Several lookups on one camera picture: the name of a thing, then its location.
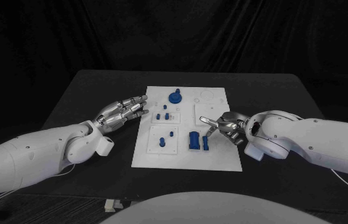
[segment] blue part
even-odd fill
[[[160,146],[164,147],[166,146],[166,142],[164,142],[164,138],[160,138]]]
[[[177,104],[182,101],[183,97],[180,95],[180,89],[176,90],[176,92],[173,92],[169,96],[169,101],[173,104]]]
[[[203,150],[209,151],[209,137],[203,136]]]
[[[190,149],[192,150],[200,150],[200,134],[197,132],[190,132]]]

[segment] black backdrop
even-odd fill
[[[348,120],[347,10],[348,0],[2,0],[2,141],[41,129],[84,68],[294,73]]]

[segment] white robotic arm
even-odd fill
[[[0,193],[31,186],[65,167],[87,161],[97,152],[107,156],[114,142],[104,134],[148,113],[135,112],[147,96],[115,102],[94,121],[25,134],[0,144]]]
[[[322,119],[302,119],[284,111],[268,111],[253,115],[226,112],[217,121],[202,117],[212,125],[207,136],[216,129],[239,145],[239,132],[249,143],[245,153],[258,161],[263,155],[285,159],[295,151],[311,163],[348,173],[348,123]]]

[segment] white panel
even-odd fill
[[[207,124],[200,120],[202,116],[217,120],[223,113],[229,111],[229,104],[196,104],[196,126],[207,126]]]
[[[176,92],[177,88],[180,89],[183,100],[180,103],[173,104],[169,101],[169,95]],[[203,147],[199,151],[189,150],[190,132],[196,131],[200,133],[200,146],[203,146],[202,137],[206,135],[210,128],[209,125],[196,125],[196,104],[215,104],[219,115],[220,112],[229,111],[225,89],[176,86],[147,87],[147,96],[148,100],[144,109],[148,109],[150,113],[141,117],[133,167],[242,171],[238,146],[232,144],[219,131],[209,137],[209,151],[203,151]],[[163,123],[153,122],[154,113],[157,112],[161,113],[161,115],[166,114],[166,112],[180,113],[180,124],[173,124],[171,126],[179,128],[176,155],[148,154],[150,128],[164,125]]]
[[[154,112],[153,123],[180,124],[180,113],[177,112]]]
[[[160,138],[164,138],[166,146],[160,146]],[[176,155],[179,152],[179,127],[151,126],[147,153]]]

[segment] table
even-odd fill
[[[253,115],[282,110],[304,118],[322,113],[292,74],[140,72],[82,70],[52,111],[43,129],[89,120],[115,100],[144,95],[147,86],[225,87],[232,111]],[[348,186],[330,169],[291,152],[285,160],[258,162],[239,146],[243,172],[131,168],[140,119],[108,135],[110,156],[98,154],[65,176],[51,178],[19,193],[141,201],[189,191],[251,195],[299,209],[347,209]]]

